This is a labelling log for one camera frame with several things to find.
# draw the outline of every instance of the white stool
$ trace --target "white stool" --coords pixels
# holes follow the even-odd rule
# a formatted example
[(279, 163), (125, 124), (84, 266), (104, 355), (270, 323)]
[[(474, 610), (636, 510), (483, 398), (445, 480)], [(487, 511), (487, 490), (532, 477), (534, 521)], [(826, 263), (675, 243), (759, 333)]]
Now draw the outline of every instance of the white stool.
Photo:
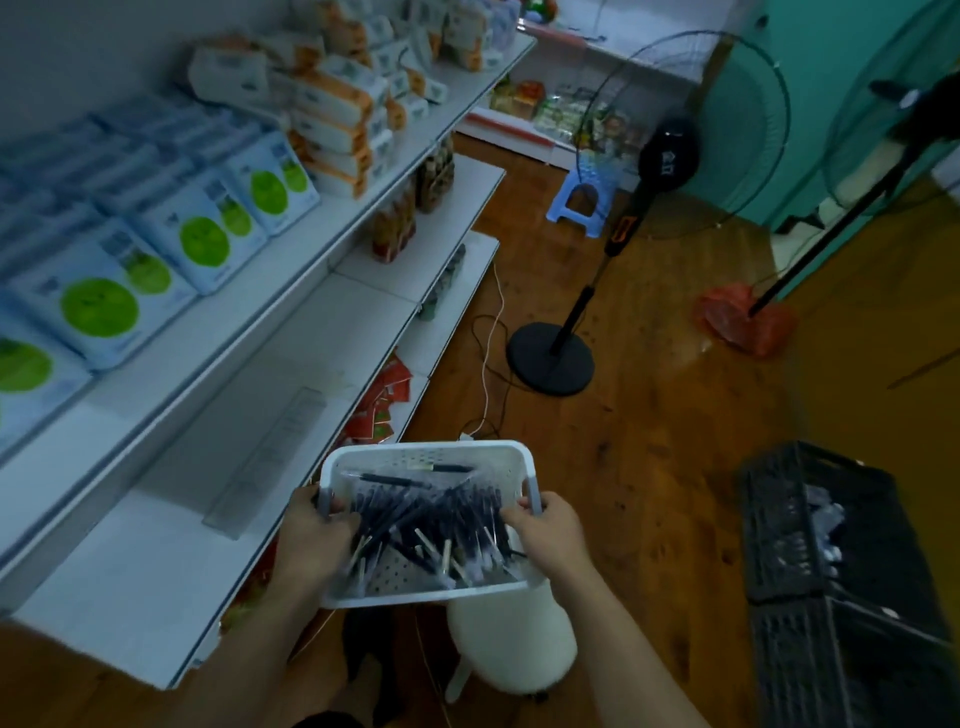
[(499, 691), (530, 695), (560, 682), (577, 657), (577, 641), (550, 582), (517, 592), (453, 599), (446, 623), (460, 664), (446, 686), (446, 702), (460, 697), (476, 672)]

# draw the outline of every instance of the foot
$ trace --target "foot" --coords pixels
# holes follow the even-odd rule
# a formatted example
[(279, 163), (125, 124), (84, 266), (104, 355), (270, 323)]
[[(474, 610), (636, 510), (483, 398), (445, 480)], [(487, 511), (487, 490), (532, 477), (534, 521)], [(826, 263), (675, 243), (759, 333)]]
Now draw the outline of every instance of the foot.
[(344, 618), (344, 656), (347, 678), (352, 682), (364, 657), (370, 655), (381, 667), (380, 694), (373, 709), (373, 725), (386, 725), (400, 713), (394, 667), (394, 620), (387, 607), (351, 609)]

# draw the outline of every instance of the red plastic bag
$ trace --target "red plastic bag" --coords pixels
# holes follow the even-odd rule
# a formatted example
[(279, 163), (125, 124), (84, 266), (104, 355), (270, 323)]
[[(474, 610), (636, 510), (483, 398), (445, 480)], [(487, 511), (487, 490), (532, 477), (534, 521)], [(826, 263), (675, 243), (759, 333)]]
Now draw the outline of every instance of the red plastic bag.
[(693, 320), (706, 333), (765, 359), (782, 351), (797, 327), (797, 317), (785, 304), (770, 303), (750, 318), (755, 302), (753, 287), (746, 283), (713, 288), (693, 305)]

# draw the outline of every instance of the fan base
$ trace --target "fan base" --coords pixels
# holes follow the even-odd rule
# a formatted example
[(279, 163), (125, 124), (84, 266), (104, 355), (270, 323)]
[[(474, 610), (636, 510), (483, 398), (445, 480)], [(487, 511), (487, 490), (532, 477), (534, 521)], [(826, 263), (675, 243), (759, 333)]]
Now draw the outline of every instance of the fan base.
[(507, 363), (520, 381), (551, 397), (583, 392), (593, 379), (593, 354), (576, 334), (570, 335), (558, 356), (550, 353), (560, 329), (535, 322), (517, 329), (507, 342)]

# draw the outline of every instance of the black plastic crate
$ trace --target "black plastic crate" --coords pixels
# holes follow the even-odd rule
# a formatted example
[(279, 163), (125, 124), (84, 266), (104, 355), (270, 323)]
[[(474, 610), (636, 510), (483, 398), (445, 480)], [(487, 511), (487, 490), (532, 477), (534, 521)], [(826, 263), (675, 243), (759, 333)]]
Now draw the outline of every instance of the black plastic crate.
[[(804, 442), (791, 442), (740, 471), (747, 597), (827, 594), (856, 602), (941, 639), (949, 629), (893, 477)], [(830, 493), (845, 521), (831, 534), (843, 561), (820, 553), (807, 485)]]
[(827, 597), (751, 607), (764, 728), (956, 728), (947, 646)]

